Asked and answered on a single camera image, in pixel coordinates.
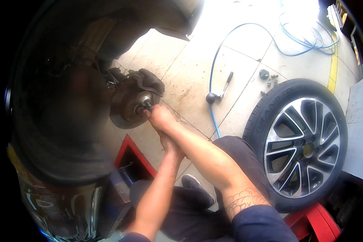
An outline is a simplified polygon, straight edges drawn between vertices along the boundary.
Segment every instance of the tire sidewall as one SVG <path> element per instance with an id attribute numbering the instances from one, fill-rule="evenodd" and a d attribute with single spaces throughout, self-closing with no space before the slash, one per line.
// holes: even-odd
<path id="1" fill-rule="evenodd" d="M 254 123 L 250 128 L 250 136 L 247 140 L 254 149 L 257 158 L 264 165 L 264 149 L 267 135 L 277 115 L 290 102 L 299 98 L 315 98 L 326 104 L 335 115 L 339 126 L 340 149 L 336 165 L 327 181 L 312 194 L 302 198 L 288 198 L 280 195 L 271 186 L 269 194 L 272 204 L 281 213 L 290 213 L 304 209 L 323 197 L 333 186 L 343 167 L 347 151 L 347 124 L 345 115 L 334 95 L 323 85 L 309 79 L 293 79 L 281 83 L 266 94 L 266 99 L 256 113 Z"/>

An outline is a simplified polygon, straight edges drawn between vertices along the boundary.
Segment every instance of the brake rotor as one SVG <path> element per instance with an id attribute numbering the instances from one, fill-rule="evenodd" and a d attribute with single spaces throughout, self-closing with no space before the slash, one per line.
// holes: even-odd
<path id="1" fill-rule="evenodd" d="M 142 113 L 144 106 L 141 100 L 148 96 L 150 104 L 155 105 L 164 93 L 164 84 L 152 73 L 148 75 L 142 70 L 145 69 L 131 71 L 111 98 L 110 119 L 119 128 L 131 129 L 143 124 L 147 119 Z"/>

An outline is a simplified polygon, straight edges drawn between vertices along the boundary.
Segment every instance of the forearm tattoo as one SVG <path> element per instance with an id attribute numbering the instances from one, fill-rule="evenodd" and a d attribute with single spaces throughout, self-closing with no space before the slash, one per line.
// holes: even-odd
<path id="1" fill-rule="evenodd" d="M 230 219 L 245 208 L 259 204 L 270 205 L 257 189 L 251 187 L 228 197 L 225 201 L 226 212 Z"/>

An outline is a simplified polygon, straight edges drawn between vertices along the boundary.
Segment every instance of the hand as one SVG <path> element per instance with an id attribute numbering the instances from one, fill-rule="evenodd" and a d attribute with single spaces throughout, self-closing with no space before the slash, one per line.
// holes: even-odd
<path id="1" fill-rule="evenodd" d="M 164 148 L 165 151 L 165 155 L 171 155 L 174 156 L 174 158 L 180 162 L 185 154 L 183 152 L 183 150 L 179 147 L 179 145 L 174 142 L 168 135 L 166 135 L 165 133 L 159 131 L 158 132 L 159 136 L 160 136 L 160 143 Z"/>
<path id="2" fill-rule="evenodd" d="M 175 117 L 164 105 L 156 104 L 153 107 L 152 113 L 144 110 L 144 114 L 157 132 L 164 131 L 167 127 L 177 122 Z"/>

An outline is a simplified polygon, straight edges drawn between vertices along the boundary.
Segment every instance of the tire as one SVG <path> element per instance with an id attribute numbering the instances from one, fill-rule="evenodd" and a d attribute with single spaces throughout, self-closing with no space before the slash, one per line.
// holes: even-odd
<path id="1" fill-rule="evenodd" d="M 276 191 L 273 185 L 269 186 L 269 196 L 272 200 L 272 205 L 275 206 L 276 210 L 279 213 L 291 213 L 302 210 L 324 197 L 338 178 L 343 167 L 347 151 L 347 124 L 343 110 L 341 109 L 340 104 L 335 96 L 323 85 L 313 80 L 287 80 L 281 84 L 276 85 L 276 87 L 272 88 L 268 93 L 266 93 L 266 95 L 262 97 L 262 99 L 258 102 L 254 110 L 252 111 L 243 133 L 243 139 L 252 146 L 257 158 L 260 160 L 262 166 L 265 168 L 266 178 L 268 176 L 268 172 L 266 170 L 267 168 L 264 159 L 266 149 L 265 144 L 267 141 L 269 130 L 271 130 L 272 124 L 273 122 L 275 122 L 275 120 L 277 120 L 276 117 L 280 114 L 280 112 L 284 108 L 286 108 L 288 104 L 300 98 L 314 98 L 320 100 L 326 106 L 328 106 L 328 108 L 333 113 L 338 126 L 338 136 L 340 136 L 340 148 L 337 151 L 338 156 L 334 167 L 329 174 L 329 177 L 326 179 L 325 182 L 323 181 L 323 184 L 320 185 L 320 187 L 318 187 L 314 192 L 311 193 L 311 188 L 309 187 L 309 195 L 299 198 L 290 198 Z"/>

